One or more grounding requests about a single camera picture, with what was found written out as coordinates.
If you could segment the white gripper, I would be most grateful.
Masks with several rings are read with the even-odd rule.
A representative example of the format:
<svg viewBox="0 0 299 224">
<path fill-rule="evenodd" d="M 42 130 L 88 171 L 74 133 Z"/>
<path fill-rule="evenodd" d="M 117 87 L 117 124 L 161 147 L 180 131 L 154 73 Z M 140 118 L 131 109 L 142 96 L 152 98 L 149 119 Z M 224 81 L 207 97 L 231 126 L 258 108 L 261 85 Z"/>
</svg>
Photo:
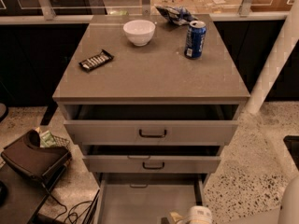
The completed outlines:
<svg viewBox="0 0 299 224">
<path fill-rule="evenodd" d="M 170 212 L 169 216 L 171 224 L 212 224 L 213 221 L 211 211 L 204 206 L 191 207 L 184 217 L 177 212 Z"/>
</svg>

